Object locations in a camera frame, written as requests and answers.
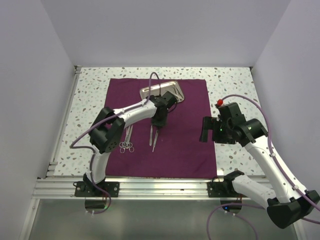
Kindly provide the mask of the steel scalpel handle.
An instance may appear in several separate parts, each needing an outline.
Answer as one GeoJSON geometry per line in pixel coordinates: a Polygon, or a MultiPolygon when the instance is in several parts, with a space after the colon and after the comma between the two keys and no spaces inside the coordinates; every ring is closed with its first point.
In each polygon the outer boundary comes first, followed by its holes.
{"type": "Polygon", "coordinates": [[[157,140],[158,140],[158,135],[159,135],[159,129],[157,128],[156,132],[155,132],[154,140],[153,140],[152,152],[155,151],[155,147],[156,147],[157,140]]]}
{"type": "Polygon", "coordinates": [[[153,144],[153,125],[150,126],[149,146],[153,144]]]}

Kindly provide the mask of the steel tweezers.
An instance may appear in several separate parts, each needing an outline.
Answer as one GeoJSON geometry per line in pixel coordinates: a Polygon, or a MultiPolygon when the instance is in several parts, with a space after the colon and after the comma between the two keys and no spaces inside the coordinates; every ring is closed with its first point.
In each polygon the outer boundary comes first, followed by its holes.
{"type": "Polygon", "coordinates": [[[183,94],[181,94],[179,91],[174,91],[174,95],[175,95],[175,97],[176,97],[176,99],[177,99],[177,101],[180,103],[180,102],[182,102],[182,101],[184,101],[184,95],[183,94]]]}

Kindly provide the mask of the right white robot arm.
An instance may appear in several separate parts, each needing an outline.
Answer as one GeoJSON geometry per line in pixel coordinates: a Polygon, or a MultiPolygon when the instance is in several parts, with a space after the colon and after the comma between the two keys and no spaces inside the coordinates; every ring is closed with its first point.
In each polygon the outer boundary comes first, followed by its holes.
{"type": "Polygon", "coordinates": [[[217,144],[240,144],[258,163],[271,187],[250,179],[244,172],[235,170],[223,177],[222,181],[207,183],[208,196],[222,197],[243,195],[267,211],[269,218],[284,229],[309,215],[320,201],[316,190],[308,190],[290,171],[278,156],[271,142],[270,133],[256,118],[247,120],[236,102],[216,104],[217,117],[202,119],[200,142],[212,141],[217,144]]]}

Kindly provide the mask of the steel hemostat forceps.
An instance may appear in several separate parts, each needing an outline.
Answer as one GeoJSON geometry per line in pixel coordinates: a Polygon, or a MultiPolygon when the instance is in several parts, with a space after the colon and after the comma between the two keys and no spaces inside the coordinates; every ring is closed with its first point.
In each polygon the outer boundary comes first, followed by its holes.
{"type": "Polygon", "coordinates": [[[124,154],[126,151],[128,151],[129,153],[133,153],[134,152],[135,149],[133,147],[133,143],[131,142],[132,132],[133,132],[133,125],[130,125],[126,129],[126,134],[125,134],[124,141],[119,143],[119,147],[120,147],[119,152],[121,154],[124,154]]]}

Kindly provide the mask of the stainless steel instrument tray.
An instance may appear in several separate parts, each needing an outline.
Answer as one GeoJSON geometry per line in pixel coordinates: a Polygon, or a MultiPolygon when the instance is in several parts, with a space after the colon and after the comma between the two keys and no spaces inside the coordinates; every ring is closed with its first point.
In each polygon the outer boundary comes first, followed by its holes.
{"type": "Polygon", "coordinates": [[[181,94],[183,94],[183,91],[179,83],[176,80],[171,80],[171,81],[162,82],[161,84],[152,85],[150,87],[150,91],[148,86],[141,88],[139,91],[139,94],[141,99],[144,100],[148,97],[149,94],[154,96],[158,96],[159,94],[161,94],[161,96],[163,96],[166,92],[170,92],[174,95],[175,91],[179,91],[181,94]]]}

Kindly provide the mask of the purple surgical cloth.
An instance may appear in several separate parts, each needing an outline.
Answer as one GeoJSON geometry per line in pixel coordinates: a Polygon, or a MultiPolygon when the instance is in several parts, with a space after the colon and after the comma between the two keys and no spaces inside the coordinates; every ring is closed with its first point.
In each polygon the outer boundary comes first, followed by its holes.
{"type": "Polygon", "coordinates": [[[108,176],[210,179],[217,174],[215,145],[200,142],[203,117],[211,115],[207,83],[204,79],[182,79],[178,84],[184,101],[168,114],[166,126],[158,132],[155,147],[150,146],[149,118],[133,124],[130,141],[134,151],[110,155],[108,176]]]}

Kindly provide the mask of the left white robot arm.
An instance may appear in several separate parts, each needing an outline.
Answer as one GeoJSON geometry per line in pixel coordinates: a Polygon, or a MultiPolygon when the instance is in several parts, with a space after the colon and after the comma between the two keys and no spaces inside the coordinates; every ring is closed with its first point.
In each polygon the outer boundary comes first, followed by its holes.
{"type": "Polygon", "coordinates": [[[153,126],[162,128],[167,123],[169,109],[177,103],[175,95],[167,91],[163,95],[150,95],[124,108],[104,107],[88,133],[96,153],[90,160],[88,171],[83,175],[87,192],[95,197],[103,193],[110,154],[119,146],[126,128],[145,119],[151,119],[153,126]]]}

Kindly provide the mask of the steel surgical scissors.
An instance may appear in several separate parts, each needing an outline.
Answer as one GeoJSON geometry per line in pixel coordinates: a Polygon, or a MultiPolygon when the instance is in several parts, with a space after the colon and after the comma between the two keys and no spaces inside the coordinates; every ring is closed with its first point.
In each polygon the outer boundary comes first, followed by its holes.
{"type": "Polygon", "coordinates": [[[125,151],[126,149],[130,150],[133,147],[131,143],[131,136],[132,136],[133,126],[130,125],[125,132],[124,141],[119,143],[119,147],[121,151],[125,151]]]}

